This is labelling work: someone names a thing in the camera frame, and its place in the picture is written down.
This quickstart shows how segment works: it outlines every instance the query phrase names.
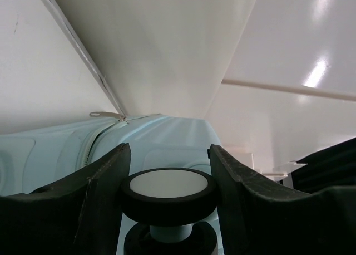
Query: caster wheel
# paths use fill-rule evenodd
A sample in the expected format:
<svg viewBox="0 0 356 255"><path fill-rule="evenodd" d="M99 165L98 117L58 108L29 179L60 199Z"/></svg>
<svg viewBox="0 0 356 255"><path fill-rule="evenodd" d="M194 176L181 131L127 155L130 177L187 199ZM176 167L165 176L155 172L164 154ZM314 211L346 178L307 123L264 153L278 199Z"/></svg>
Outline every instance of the caster wheel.
<svg viewBox="0 0 356 255"><path fill-rule="evenodd" d="M184 168L145 170L120 187L122 211L156 227L196 223L216 208L216 183L209 174Z"/></svg>
<svg viewBox="0 0 356 255"><path fill-rule="evenodd" d="M162 243L150 235L148 225L137 223L125 238L125 255L217 255L217 237L209 223L196 223L181 242Z"/></svg>

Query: white ceiling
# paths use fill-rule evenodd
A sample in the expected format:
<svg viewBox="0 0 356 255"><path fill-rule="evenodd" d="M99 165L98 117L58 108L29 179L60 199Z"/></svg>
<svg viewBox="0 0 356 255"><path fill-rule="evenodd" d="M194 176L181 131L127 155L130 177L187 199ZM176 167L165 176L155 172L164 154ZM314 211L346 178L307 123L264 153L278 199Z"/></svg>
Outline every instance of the white ceiling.
<svg viewBox="0 0 356 255"><path fill-rule="evenodd" d="M262 171L356 136L355 0L56 1L129 114L204 117Z"/></svg>
<svg viewBox="0 0 356 255"><path fill-rule="evenodd" d="M126 113L203 118L255 0L56 0Z"/></svg>

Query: zipper track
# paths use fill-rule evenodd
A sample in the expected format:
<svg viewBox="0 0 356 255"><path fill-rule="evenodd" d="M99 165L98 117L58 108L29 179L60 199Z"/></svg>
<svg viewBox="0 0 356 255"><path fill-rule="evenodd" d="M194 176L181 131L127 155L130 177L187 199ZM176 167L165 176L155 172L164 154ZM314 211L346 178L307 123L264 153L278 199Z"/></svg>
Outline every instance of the zipper track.
<svg viewBox="0 0 356 255"><path fill-rule="evenodd" d="M84 147L81 149L78 155L76 170L79 170L87 165L90 151L98 136L102 134L103 131L107 130L110 127L113 127L115 124L117 124L117 121L113 121L110 124L101 126L98 129L94 130L91 135L86 138L85 143L83 144Z"/></svg>
<svg viewBox="0 0 356 255"><path fill-rule="evenodd" d="M86 163L88 164L88 162L92 160L93 158L93 154L94 154L94 151L95 149L97 148L98 144L100 143L100 141L107 135L109 134L111 131L115 130L115 129L119 129L119 128L122 128L124 126L127 126L128 123L125 122L125 121L120 121L120 122L117 122L116 124L112 125L110 128L107 128L105 131L103 131L101 134L99 134L97 136L97 138L95 139L89 153L88 153L88 157L87 157L87 161Z"/></svg>

